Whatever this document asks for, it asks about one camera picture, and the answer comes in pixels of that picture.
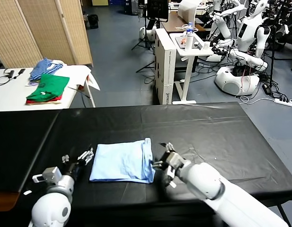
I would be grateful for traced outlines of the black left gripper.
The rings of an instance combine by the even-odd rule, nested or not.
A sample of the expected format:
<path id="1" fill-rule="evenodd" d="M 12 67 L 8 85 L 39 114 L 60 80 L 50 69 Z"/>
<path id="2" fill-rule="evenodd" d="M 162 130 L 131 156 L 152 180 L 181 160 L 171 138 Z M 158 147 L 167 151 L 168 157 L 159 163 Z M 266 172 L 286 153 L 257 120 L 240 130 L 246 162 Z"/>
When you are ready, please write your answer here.
<path id="1" fill-rule="evenodd" d="M 93 150 L 93 147 L 89 146 L 75 162 L 68 162 L 70 159 L 69 155 L 62 156 L 62 163 L 65 164 L 64 174 L 70 176 L 74 181 L 77 181 L 84 166 L 92 160 L 94 156 Z"/>

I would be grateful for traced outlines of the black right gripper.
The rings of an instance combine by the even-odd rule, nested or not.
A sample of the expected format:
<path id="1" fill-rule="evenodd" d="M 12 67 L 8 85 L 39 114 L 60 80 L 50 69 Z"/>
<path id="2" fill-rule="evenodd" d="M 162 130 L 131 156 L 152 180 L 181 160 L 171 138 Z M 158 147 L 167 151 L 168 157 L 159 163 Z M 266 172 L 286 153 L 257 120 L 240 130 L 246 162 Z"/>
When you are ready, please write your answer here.
<path id="1" fill-rule="evenodd" d="M 151 161 L 150 164 L 153 167 L 153 169 L 161 169 L 161 170 L 166 170 L 169 166 L 169 163 L 167 162 L 167 158 L 171 154 L 171 152 L 176 152 L 174 149 L 174 146 L 168 142 L 168 143 L 160 143 L 161 146 L 165 148 L 165 153 L 161 157 L 159 161 Z"/>

